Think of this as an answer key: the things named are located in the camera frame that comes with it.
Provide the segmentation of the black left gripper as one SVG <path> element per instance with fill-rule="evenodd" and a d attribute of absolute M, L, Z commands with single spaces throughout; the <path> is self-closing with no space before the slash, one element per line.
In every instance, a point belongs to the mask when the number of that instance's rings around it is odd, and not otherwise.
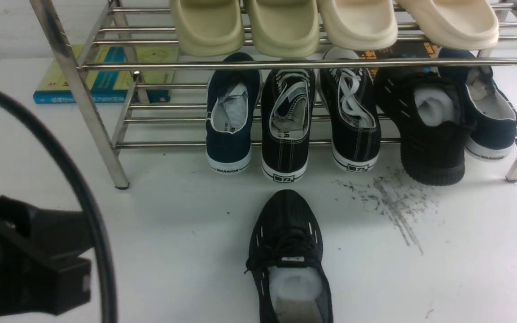
<path fill-rule="evenodd" d="M 90 302 L 94 246 L 82 211 L 0 196 L 0 317 L 58 316 Z"/>

